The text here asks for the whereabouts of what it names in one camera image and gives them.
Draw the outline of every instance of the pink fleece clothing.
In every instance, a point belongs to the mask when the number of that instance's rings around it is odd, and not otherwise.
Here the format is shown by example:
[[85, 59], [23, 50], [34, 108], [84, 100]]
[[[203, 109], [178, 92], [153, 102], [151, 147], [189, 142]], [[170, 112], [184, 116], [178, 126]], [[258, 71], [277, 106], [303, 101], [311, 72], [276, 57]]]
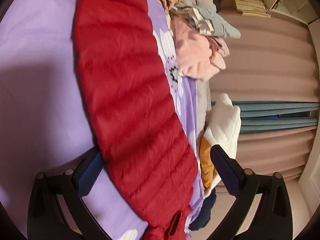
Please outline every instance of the pink fleece clothing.
[[229, 49], [227, 44], [222, 38], [218, 37], [207, 37], [210, 44], [215, 46], [218, 50], [218, 52], [221, 54], [221, 56], [226, 57], [230, 55]]
[[214, 42], [210, 44], [205, 36], [196, 33], [182, 16], [175, 16], [172, 21], [180, 76], [208, 81], [220, 69], [226, 68]]

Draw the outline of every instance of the wall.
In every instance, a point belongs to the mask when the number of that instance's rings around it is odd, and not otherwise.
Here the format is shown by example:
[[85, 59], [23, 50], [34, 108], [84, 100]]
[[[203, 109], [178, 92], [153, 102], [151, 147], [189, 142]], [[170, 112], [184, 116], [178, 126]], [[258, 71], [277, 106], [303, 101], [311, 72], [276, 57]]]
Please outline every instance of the wall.
[[[320, 20], [311, 23], [309, 30], [316, 49], [318, 63], [320, 61]], [[320, 203], [320, 129], [317, 130], [309, 160], [299, 180], [300, 189], [303, 192], [312, 216]]]
[[[297, 180], [287, 182], [286, 186], [292, 209], [293, 237], [296, 237], [310, 220], [310, 215], [302, 193], [298, 187]], [[257, 210], [260, 198], [261, 195], [257, 195], [255, 197], [251, 209], [242, 227], [240, 228], [239, 233], [247, 230], [250, 226], [250, 223]], [[202, 228], [199, 231], [192, 232], [191, 240], [206, 240], [227, 214], [234, 200], [235, 198], [228, 193], [217, 193], [217, 201], [211, 210], [210, 222], [205, 228]]]

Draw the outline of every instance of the stack of papers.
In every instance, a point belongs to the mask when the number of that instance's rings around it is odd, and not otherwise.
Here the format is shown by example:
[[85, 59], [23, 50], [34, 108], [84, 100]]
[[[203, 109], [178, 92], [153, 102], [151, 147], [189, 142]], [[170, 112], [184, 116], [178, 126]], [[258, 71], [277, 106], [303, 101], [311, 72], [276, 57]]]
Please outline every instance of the stack of papers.
[[235, 3], [241, 15], [271, 17], [262, 0], [235, 0]]

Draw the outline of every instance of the pile of clothes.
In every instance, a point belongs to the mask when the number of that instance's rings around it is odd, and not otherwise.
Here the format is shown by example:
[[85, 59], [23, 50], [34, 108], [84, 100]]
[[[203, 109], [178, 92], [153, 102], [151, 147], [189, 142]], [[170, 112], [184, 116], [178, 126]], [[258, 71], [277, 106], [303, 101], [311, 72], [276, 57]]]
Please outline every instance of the pile of clothes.
[[227, 94], [211, 107], [209, 79], [226, 68], [224, 57], [230, 52], [224, 39], [238, 39], [240, 32], [218, 14], [222, 0], [157, 1], [164, 8], [174, 39], [178, 75], [196, 79], [196, 140], [204, 202], [189, 229], [199, 230], [210, 220], [216, 201], [214, 188], [221, 181], [210, 159], [211, 147], [219, 144], [231, 158], [236, 157], [240, 108], [232, 105]]

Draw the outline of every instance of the white towel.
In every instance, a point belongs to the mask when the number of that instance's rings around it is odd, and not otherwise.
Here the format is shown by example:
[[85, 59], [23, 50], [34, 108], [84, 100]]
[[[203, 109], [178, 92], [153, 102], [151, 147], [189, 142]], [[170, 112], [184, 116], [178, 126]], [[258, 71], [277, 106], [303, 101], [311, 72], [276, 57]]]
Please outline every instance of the white towel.
[[[221, 94], [219, 100], [207, 114], [207, 121], [208, 127], [204, 132], [204, 138], [211, 146], [219, 144], [230, 158], [235, 159], [241, 127], [239, 106], [233, 106], [228, 95]], [[220, 181], [221, 178], [214, 169], [211, 188], [206, 190], [204, 198], [211, 194], [212, 189]]]

